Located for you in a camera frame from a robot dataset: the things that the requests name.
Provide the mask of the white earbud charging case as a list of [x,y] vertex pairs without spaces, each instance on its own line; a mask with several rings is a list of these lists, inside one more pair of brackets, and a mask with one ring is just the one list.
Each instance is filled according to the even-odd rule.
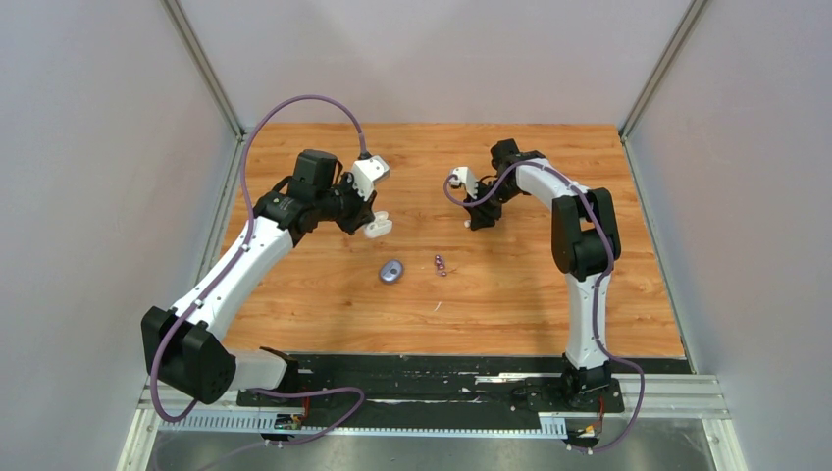
[[376,211],[372,220],[362,227],[362,232],[369,239],[378,238],[389,234],[393,227],[393,221],[387,211]]

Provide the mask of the blue-grey earbud case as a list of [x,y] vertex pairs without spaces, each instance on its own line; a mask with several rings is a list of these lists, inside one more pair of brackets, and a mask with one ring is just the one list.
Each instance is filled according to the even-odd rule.
[[386,285],[397,283],[403,276],[404,266],[396,259],[387,261],[379,271],[379,279]]

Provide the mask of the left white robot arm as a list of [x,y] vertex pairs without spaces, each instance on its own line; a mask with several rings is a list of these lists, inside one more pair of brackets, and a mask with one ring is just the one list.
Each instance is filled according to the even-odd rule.
[[228,391],[262,389],[277,405],[293,403],[300,379],[276,350],[223,346],[234,317],[273,267],[320,224],[348,235],[387,234],[376,212],[377,186],[390,175],[380,156],[361,156],[348,170],[328,152],[306,149],[291,175],[252,207],[252,217],[209,273],[170,308],[151,307],[140,329],[148,374],[191,399],[211,404]]

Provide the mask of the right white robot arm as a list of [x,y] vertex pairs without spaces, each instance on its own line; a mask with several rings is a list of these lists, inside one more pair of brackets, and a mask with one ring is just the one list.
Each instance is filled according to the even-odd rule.
[[549,210],[550,249],[564,275],[569,303],[569,335],[560,395],[573,409],[585,409],[611,383],[605,348],[605,308],[609,276],[621,254],[610,191],[581,185],[556,170],[538,150],[521,151],[512,138],[491,148],[492,181],[476,179],[466,167],[451,171],[447,187],[464,188],[462,207],[473,231],[490,228],[505,203],[518,195],[537,198]]

